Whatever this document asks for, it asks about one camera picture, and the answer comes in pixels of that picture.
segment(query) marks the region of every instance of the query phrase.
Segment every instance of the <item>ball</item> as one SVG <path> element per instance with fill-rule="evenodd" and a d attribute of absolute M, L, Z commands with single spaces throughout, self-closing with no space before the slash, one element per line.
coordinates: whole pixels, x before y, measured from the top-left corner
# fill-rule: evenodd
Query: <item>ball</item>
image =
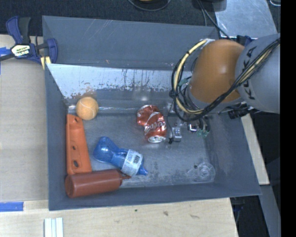
<path fill-rule="evenodd" d="M 78 117 L 84 120 L 93 119 L 97 115 L 98 110 L 98 102 L 92 97 L 81 98 L 75 107 Z"/>

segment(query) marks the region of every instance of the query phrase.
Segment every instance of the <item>label sticker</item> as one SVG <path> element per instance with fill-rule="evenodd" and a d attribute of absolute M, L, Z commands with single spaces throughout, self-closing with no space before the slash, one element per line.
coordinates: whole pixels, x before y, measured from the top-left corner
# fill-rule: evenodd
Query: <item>label sticker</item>
<path fill-rule="evenodd" d="M 121 171 L 126 175 L 134 176 L 137 174 L 142 161 L 143 156 L 140 153 L 130 149 L 127 152 Z"/>
<path fill-rule="evenodd" d="M 29 45 L 16 45 L 11 49 L 11 52 L 16 57 L 21 57 L 30 54 L 31 47 Z"/>

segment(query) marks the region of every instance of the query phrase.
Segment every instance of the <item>red can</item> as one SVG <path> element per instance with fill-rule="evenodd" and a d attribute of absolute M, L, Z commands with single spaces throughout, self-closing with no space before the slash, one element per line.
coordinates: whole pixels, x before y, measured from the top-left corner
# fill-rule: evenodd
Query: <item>red can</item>
<path fill-rule="evenodd" d="M 145 105 L 137 111 L 137 124 L 145 127 L 145 137 L 149 142 L 166 140 L 167 125 L 163 114 L 155 105 Z"/>

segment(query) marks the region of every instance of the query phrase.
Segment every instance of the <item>clamp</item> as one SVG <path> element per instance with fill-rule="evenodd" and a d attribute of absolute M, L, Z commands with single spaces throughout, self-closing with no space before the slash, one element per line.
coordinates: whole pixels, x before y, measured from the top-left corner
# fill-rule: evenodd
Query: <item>clamp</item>
<path fill-rule="evenodd" d="M 55 39 L 47 39 L 46 43 L 34 45 L 31 43 L 28 28 L 30 17 L 14 16 L 6 22 L 8 34 L 13 37 L 15 45 L 10 49 L 10 53 L 0 56 L 0 62 L 10 59 L 26 59 L 45 67 L 45 60 L 49 63 L 55 63 L 58 56 L 57 42 Z M 49 48 L 49 56 L 39 54 L 40 49 Z"/>

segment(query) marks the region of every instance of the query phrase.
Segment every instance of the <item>gray bin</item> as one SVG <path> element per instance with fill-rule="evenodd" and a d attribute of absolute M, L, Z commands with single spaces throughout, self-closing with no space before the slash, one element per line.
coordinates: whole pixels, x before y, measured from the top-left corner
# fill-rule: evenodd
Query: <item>gray bin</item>
<path fill-rule="evenodd" d="M 136 123 L 137 109 L 146 104 L 157 105 L 169 124 L 175 123 L 176 116 L 168 114 L 172 69 L 200 39 L 217 39 L 214 28 L 43 17 L 43 32 L 59 46 L 57 64 L 45 69 L 50 210 L 260 194 L 240 119 L 210 115 L 206 138 L 183 127 L 182 141 L 172 144 L 147 142 Z M 95 119 L 84 121 L 93 170 L 113 168 L 92 155 L 99 138 L 108 136 L 119 147 L 143 154 L 149 174 L 124 180 L 115 192 L 69 198 L 64 185 L 66 114 L 74 114 L 72 106 L 86 93 L 102 107 Z M 215 170 L 213 178 L 199 177 L 204 164 Z"/>

